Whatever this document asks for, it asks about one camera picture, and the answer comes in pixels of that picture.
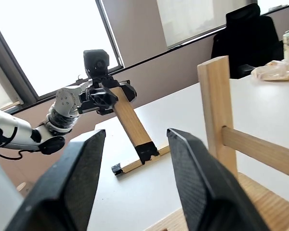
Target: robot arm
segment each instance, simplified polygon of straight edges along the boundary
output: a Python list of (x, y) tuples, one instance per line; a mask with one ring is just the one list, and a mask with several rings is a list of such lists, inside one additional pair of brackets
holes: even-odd
[(56, 101), (45, 120), (37, 127), (0, 110), (0, 147), (52, 154), (65, 144), (68, 134), (79, 116), (80, 86), (58, 90)]

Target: white table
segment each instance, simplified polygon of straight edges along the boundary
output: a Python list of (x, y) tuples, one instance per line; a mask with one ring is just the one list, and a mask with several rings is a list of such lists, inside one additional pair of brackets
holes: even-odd
[[(289, 148), (289, 82), (231, 80), (235, 129)], [(168, 144), (167, 128), (188, 131), (207, 145), (200, 85), (137, 108), (158, 148)], [(137, 159), (117, 118), (96, 126), (106, 130), (97, 194), (89, 231), (143, 231), (181, 207), (171, 155), (115, 177), (111, 167)], [(237, 152), (238, 170), (289, 201), (289, 177)]]

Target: plastic bag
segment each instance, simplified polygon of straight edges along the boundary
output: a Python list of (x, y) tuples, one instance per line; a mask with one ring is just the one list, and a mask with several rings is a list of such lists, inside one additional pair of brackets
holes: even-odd
[(271, 61), (254, 69), (251, 74), (264, 81), (289, 81), (289, 60)]

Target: black cable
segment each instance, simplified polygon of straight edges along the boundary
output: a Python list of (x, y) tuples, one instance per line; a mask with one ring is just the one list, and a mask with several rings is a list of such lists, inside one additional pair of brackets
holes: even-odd
[(3, 159), (7, 159), (7, 160), (20, 160), (20, 159), (23, 158), (23, 155), (21, 154), (22, 151), (25, 151), (25, 150), (20, 150), (18, 152), (19, 157), (8, 157), (8, 156), (4, 156), (4, 155), (1, 155), (1, 154), (0, 154), (0, 157), (2, 157)]

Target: black office chair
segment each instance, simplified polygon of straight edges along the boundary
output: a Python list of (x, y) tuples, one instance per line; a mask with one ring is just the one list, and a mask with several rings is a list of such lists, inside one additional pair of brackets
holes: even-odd
[(214, 37), (212, 58), (228, 55), (230, 77), (242, 78), (254, 67), (284, 58), (273, 20), (253, 3), (226, 15), (226, 29)]

